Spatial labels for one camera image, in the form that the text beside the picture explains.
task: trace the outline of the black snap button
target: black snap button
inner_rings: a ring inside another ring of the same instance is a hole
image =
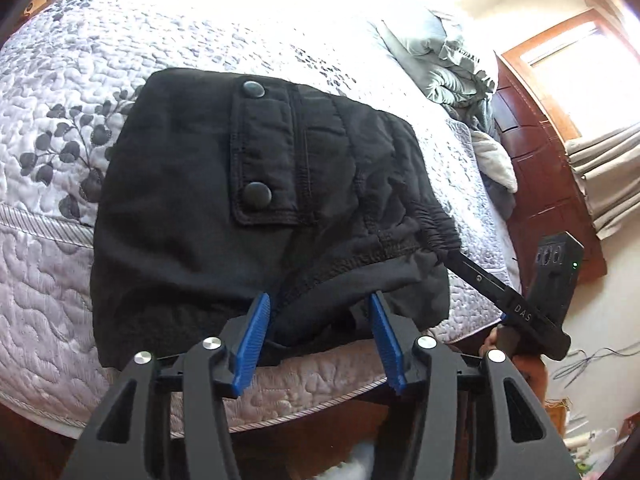
[[[257,81],[245,81],[242,84],[242,90],[247,97],[262,97],[264,95],[264,86]]]
[[[264,209],[271,203],[271,189],[261,182],[251,182],[242,190],[242,202],[251,209]]]

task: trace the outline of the leaf pattern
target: leaf pattern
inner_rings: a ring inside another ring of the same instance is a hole
[[[37,136],[32,152],[24,152],[18,158],[20,174],[33,175],[34,182],[45,186],[50,186],[56,169],[60,170],[62,165],[81,164],[86,168],[77,192],[69,193],[58,202],[63,217],[79,221],[82,203],[97,203],[100,200],[104,173],[92,165],[92,153],[95,148],[104,146],[103,157],[111,161],[115,146],[113,133],[107,127],[108,121],[113,114],[126,118],[142,87],[137,86],[132,91],[126,88],[117,90],[113,93],[113,99],[108,98],[93,108],[75,105],[67,109],[63,104],[54,104],[47,112],[47,117],[60,121],[55,128],[52,127],[52,131],[46,130]]]

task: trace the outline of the blue gripper pad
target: blue gripper pad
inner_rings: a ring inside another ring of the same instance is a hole
[[[382,295],[377,293],[369,297],[369,322],[382,366],[385,369],[386,382],[399,395],[406,386],[402,350],[387,317],[388,306],[383,304],[384,298],[381,300],[378,294]]]
[[[248,318],[244,337],[238,345],[234,364],[234,378],[231,389],[237,396],[251,384],[255,367],[258,364],[264,336],[267,333],[271,313],[271,300],[268,294],[258,296],[246,314]]]

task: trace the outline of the black device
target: black device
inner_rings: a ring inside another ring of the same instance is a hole
[[[583,246],[567,232],[542,238],[526,300],[458,251],[450,254],[444,264],[505,314],[498,348],[508,356],[516,352],[544,354],[561,361],[571,346],[562,323],[574,294],[583,254]]]
[[[584,247],[569,233],[558,233],[540,240],[527,303],[536,307],[555,326],[564,323],[578,282]],[[524,311],[519,317],[528,316]],[[545,354],[535,339],[522,336],[517,317],[506,317],[498,327],[496,346],[508,356]]]

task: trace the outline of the window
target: window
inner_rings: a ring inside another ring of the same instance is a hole
[[[640,56],[622,32],[588,10],[504,54],[564,140],[640,121]]]

